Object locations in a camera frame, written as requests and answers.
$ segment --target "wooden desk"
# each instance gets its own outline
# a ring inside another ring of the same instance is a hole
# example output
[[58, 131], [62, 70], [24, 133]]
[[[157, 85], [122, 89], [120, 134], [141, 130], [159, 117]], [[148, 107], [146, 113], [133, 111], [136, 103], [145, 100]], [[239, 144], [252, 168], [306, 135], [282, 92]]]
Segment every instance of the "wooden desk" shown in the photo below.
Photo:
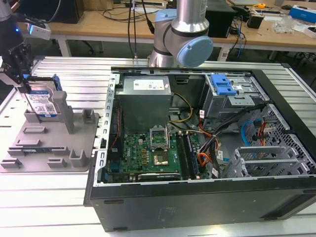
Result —
[[[262, 0], [269, 7], [274, 6], [274, 0]], [[283, 5], [307, 6], [316, 8], [314, 2], [301, 1], [285, 1]], [[118, 8], [111, 11], [112, 14], [126, 12], [127, 8]], [[95, 40], [95, 41], [118, 41], [127, 42], [127, 23], [116, 22], [104, 18], [102, 12], [85, 11], [83, 17], [78, 24], [49, 24], [52, 31], [52, 39], [57, 39], [63, 56], [71, 56], [67, 40]], [[128, 18], [128, 12], [121, 15], [113, 15], [113, 18], [123, 19]], [[149, 18], [153, 21], [155, 14], [150, 14]], [[277, 51], [296, 51], [296, 52], [316, 52], [316, 40], [306, 36], [301, 32], [295, 31], [292, 34], [277, 34], [272, 30], [274, 22], [262, 21], [259, 29], [247, 28], [243, 23], [242, 32], [247, 38], [245, 48], [262, 49], [262, 50], [277, 50]], [[133, 42], [133, 24], [130, 26], [131, 41]], [[136, 24], [137, 42], [153, 43], [154, 36], [150, 33], [146, 21], [137, 22]], [[229, 35], [226, 39], [213, 38], [215, 47], [222, 48], [219, 61], [225, 61], [229, 49], [236, 41], [236, 36]]]

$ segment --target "yellow wire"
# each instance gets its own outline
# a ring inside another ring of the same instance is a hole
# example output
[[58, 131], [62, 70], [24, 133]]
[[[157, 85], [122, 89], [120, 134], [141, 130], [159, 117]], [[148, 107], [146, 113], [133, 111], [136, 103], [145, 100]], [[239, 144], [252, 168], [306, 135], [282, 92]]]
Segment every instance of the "yellow wire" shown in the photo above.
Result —
[[179, 93], [174, 93], [175, 95], [179, 96], [181, 99], [183, 99], [190, 107], [190, 114], [187, 118], [185, 119], [181, 119], [181, 120], [169, 120], [168, 122], [186, 122], [186, 121], [189, 121], [193, 115], [193, 108], [192, 106], [190, 105], [190, 103], [182, 96], [180, 95]]

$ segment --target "chip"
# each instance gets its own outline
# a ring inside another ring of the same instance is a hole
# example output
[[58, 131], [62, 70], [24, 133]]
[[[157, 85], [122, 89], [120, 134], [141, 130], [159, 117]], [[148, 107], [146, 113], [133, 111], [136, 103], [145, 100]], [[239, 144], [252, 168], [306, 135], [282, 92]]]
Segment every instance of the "chip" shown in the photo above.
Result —
[[153, 152], [154, 165], [169, 165], [168, 152]]

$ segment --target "white label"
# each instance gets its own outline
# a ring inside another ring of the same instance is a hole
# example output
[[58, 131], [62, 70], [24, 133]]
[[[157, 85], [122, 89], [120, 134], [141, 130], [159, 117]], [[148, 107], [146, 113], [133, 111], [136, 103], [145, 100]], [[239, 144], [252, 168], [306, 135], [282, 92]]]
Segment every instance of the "white label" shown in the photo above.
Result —
[[199, 111], [199, 117], [200, 117], [201, 119], [204, 118], [204, 110], [200, 110], [200, 111]]
[[223, 152], [222, 151], [218, 151], [217, 158], [223, 160]]
[[37, 115], [50, 117], [57, 114], [54, 104], [48, 100], [50, 98], [48, 91], [33, 90], [26, 94], [26, 97]]
[[204, 15], [206, 13], [206, 8], [207, 8], [207, 0], [202, 0], [201, 8], [199, 9], [199, 14]]
[[134, 90], [164, 90], [163, 80], [135, 80]]
[[242, 90], [242, 86], [241, 85], [234, 85], [233, 89], [234, 90]]
[[31, 150], [31, 149], [28, 149], [28, 150], [22, 150], [23, 152], [36, 152], [36, 150]]
[[266, 127], [263, 132], [273, 132], [276, 130], [276, 127]]
[[212, 174], [214, 174], [218, 178], [218, 171], [216, 169], [212, 169]]

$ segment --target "blue cable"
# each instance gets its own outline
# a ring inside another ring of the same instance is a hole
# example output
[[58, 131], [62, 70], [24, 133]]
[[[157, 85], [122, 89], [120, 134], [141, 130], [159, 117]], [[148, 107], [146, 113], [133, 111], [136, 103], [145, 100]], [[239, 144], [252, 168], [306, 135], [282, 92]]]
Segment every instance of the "blue cable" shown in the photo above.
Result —
[[247, 138], [246, 138], [246, 135], [245, 135], [245, 129], [246, 129], [246, 125], [247, 125], [248, 123], [253, 123], [253, 121], [247, 121], [247, 122], [245, 122], [245, 123], [243, 124], [243, 126], [241, 127], [241, 138], [242, 138], [244, 144], [245, 144], [246, 146], [250, 147], [250, 144], [249, 144], [249, 142], [247, 141]]

